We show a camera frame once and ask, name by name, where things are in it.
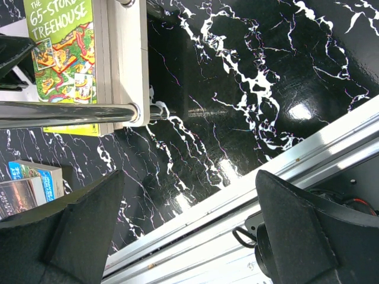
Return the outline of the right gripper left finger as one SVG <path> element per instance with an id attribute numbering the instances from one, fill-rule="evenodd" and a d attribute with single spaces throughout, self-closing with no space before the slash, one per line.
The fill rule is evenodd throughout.
<path id="1" fill-rule="evenodd" d="M 1 283 L 101 283 L 124 179 L 116 170 L 1 221 Z"/>

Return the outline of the dark tale of two cities book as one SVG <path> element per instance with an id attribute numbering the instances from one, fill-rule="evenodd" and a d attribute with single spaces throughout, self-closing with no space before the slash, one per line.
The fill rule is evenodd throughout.
<path id="1" fill-rule="evenodd" d="M 1 182 L 1 220 L 47 202 L 41 177 Z"/>

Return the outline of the two-tier wooden shelf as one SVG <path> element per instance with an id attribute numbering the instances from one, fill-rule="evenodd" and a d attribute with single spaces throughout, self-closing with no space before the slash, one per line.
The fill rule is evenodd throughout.
<path id="1" fill-rule="evenodd" d="M 151 104 L 146 2 L 92 1 L 92 7 L 98 103 L 40 102 L 36 84 L 14 67 L 29 85 L 21 91 L 1 90 L 2 128 L 102 136 L 165 116 Z M 1 2 L 1 34 L 29 37 L 24 1 Z"/>

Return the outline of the green 65-storey treehouse book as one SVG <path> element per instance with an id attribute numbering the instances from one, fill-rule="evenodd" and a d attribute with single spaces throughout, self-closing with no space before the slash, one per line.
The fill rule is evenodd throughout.
<path id="1" fill-rule="evenodd" d="M 40 102 L 96 104 L 92 1 L 24 1 Z"/>

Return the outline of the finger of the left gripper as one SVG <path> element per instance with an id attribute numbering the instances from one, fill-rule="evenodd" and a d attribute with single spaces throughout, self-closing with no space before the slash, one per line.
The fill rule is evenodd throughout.
<path id="1" fill-rule="evenodd" d="M 21 91 L 29 84 L 20 79 L 13 71 L 19 67 L 32 83 L 36 84 L 32 51 L 36 43 L 29 37 L 17 37 L 1 34 L 1 90 Z"/>

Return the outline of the blue 26-storey treehouse book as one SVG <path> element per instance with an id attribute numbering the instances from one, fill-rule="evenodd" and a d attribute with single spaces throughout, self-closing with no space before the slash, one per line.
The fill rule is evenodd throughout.
<path id="1" fill-rule="evenodd" d="M 8 162 L 8 167 L 13 180 L 39 176 L 47 202 L 60 198 L 65 194 L 63 172 L 60 167 L 23 160 Z"/>

